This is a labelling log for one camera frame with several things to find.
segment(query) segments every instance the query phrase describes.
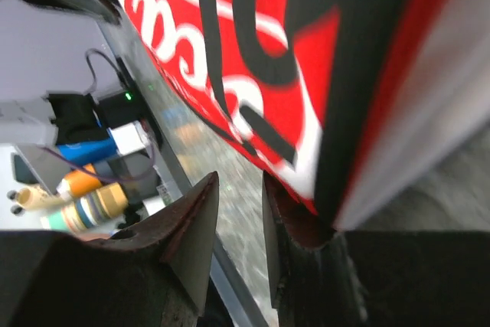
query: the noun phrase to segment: wire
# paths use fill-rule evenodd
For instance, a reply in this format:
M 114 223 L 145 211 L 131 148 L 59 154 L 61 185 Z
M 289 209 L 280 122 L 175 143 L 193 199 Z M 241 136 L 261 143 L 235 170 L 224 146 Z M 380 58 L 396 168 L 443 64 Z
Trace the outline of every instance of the wire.
M 88 88 L 88 90 L 83 93 L 84 95 L 87 95 L 88 93 L 94 93 L 95 90 L 97 89 L 97 75 L 95 73 L 95 70 L 93 69 L 92 61 L 90 59 L 90 57 L 94 54 L 99 55 L 100 57 L 105 59 L 106 62 L 109 63 L 109 65 L 114 69 L 114 71 L 117 74 L 117 77 L 121 79 L 121 70 L 119 70 L 119 68 L 114 64 L 112 60 L 110 60 L 110 58 L 106 54 L 104 54 L 102 51 L 95 48 L 89 49 L 85 52 L 85 60 L 87 61 L 87 65 L 89 66 L 90 72 L 92 74 L 93 82 Z
M 95 48 L 89 49 L 85 52 L 85 60 L 87 61 L 87 64 L 90 68 L 90 72 L 91 72 L 92 77 L 93 77 L 93 82 L 90 85 L 90 87 L 88 88 L 88 90 L 84 93 L 84 95 L 87 95 L 89 93 L 93 93 L 97 89 L 97 75 L 95 73 L 95 70 L 93 69 L 92 61 L 90 60 L 90 56 L 94 55 L 94 54 L 97 54 L 97 55 L 101 56 L 103 59 L 105 59 L 107 61 L 107 63 L 109 63 L 109 65 L 114 69 L 117 76 L 120 79 L 122 78 L 121 70 L 119 70 L 119 68 L 114 64 L 114 62 L 112 60 L 110 60 L 110 58 L 106 54 L 104 54 L 102 51 L 95 49 Z M 41 147 L 41 148 L 43 149 L 43 151 L 49 153 L 50 155 L 56 157 L 57 159 L 60 159 L 61 161 L 66 162 L 72 169 L 78 170 L 78 171 L 80 171 L 84 174 L 87 174 L 93 178 L 97 178 L 100 181 L 103 181 L 103 182 L 108 183 L 108 184 L 110 184 L 110 183 L 128 183 L 128 182 L 142 180 L 154 172 L 153 166 L 155 165 L 155 162 L 156 162 L 155 143 L 151 140 L 151 138 L 149 138 L 149 141 L 150 141 L 150 156 L 149 156 L 150 165 L 149 165 L 149 167 L 144 172 L 142 172 L 141 174 L 138 174 L 135 176 L 130 176 L 127 178 L 110 178 L 110 177 L 98 175 L 96 173 L 88 171 L 83 166 L 77 165 L 74 162 L 64 158 L 62 155 L 60 155 L 59 153 L 50 149 L 49 147 Z

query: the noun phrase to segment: black plastic part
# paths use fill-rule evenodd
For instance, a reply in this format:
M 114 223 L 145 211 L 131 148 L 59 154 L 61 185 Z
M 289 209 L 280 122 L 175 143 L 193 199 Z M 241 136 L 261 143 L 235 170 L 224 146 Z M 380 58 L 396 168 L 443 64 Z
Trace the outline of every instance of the black plastic part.
M 141 221 L 141 215 L 138 213 L 145 205 L 142 202 L 137 204 L 131 204 L 122 214 L 124 216 L 124 222 L 117 224 L 119 230 L 126 229 L 134 224 L 138 224 Z
M 109 138 L 94 114 L 96 104 L 91 95 L 50 93 L 45 97 L 56 116 L 51 123 L 58 128 L 57 145 L 102 141 Z
M 34 176 L 31 169 L 20 155 L 16 153 L 12 154 L 11 160 L 15 181 L 26 185 L 39 184 L 38 179 Z
M 141 104 L 126 91 L 101 99 L 97 114 L 111 129 L 130 124 L 144 116 Z
M 95 165 L 97 173 L 103 176 L 110 176 L 116 178 L 135 178 L 147 171 L 152 165 L 152 160 L 149 158 L 145 149 L 132 152 L 124 156 L 114 156 L 107 159 L 105 162 L 101 162 Z M 99 170 L 99 167 L 105 166 L 106 172 L 109 174 L 103 174 Z M 121 187 L 128 198 L 129 205 L 138 206 L 142 201 L 148 198 L 153 198 L 158 195 L 157 187 L 162 182 L 156 170 L 152 170 L 144 178 L 134 180 L 126 183 L 121 183 Z
M 132 94 L 132 99 L 140 108 L 142 109 L 142 115 L 145 117 L 145 121 L 148 123 L 149 128 L 152 130 L 153 139 L 156 141 L 156 144 L 159 148 L 163 146 L 163 134 L 160 129 L 160 125 L 156 121 L 156 118 L 153 115 L 152 110 L 149 108 L 148 104 L 145 101 L 141 91 L 138 88 L 138 84 L 132 78 L 131 73 L 126 66 L 126 63 L 121 57 L 116 56 L 116 63 L 119 67 L 119 71 L 122 75 L 122 85 L 127 89 L 129 93 Z

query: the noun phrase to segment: tape roll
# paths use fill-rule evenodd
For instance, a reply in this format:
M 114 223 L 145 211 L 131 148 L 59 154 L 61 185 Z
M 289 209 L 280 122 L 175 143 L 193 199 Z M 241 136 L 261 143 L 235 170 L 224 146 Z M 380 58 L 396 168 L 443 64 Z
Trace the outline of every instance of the tape roll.
M 49 230 L 80 233 L 120 216 L 128 207 L 128 199 L 117 183 L 67 204 L 63 209 L 41 219 Z

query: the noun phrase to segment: black stripe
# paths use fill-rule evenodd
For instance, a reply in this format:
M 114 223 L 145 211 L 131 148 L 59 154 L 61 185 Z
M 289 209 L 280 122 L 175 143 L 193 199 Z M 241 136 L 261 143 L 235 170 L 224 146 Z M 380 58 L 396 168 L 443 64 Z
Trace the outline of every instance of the black stripe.
M 298 76 L 292 48 L 280 57 L 272 57 L 264 51 L 257 38 L 255 1 L 233 0 L 235 33 L 241 57 L 260 82 L 276 87 L 290 85 Z
M 286 23 L 302 27 L 321 9 L 319 0 L 289 0 Z M 341 24 L 315 186 L 315 206 L 333 222 L 341 204 L 380 71 L 407 0 L 322 0 L 335 2 Z
M 242 106 L 240 114 L 252 130 L 272 149 L 289 163 L 293 163 L 296 150 L 261 115 L 249 106 Z
M 217 19 L 216 0 L 199 0 L 201 21 L 206 45 L 206 64 L 209 81 L 214 91 L 214 97 L 227 117 L 230 112 L 224 98 L 222 60 L 221 60 L 221 33 Z

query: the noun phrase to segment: gray wall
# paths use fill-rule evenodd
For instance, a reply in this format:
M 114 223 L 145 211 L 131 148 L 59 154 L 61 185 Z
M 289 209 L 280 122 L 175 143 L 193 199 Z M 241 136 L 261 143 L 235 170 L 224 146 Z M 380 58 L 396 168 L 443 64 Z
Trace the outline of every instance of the gray wall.
M 42 96 L 47 90 L 83 92 L 93 78 L 87 49 L 112 53 L 95 20 L 83 15 L 35 8 L 20 0 L 0 0 L 1 100 Z M 93 55 L 98 93 L 119 86 L 116 73 Z

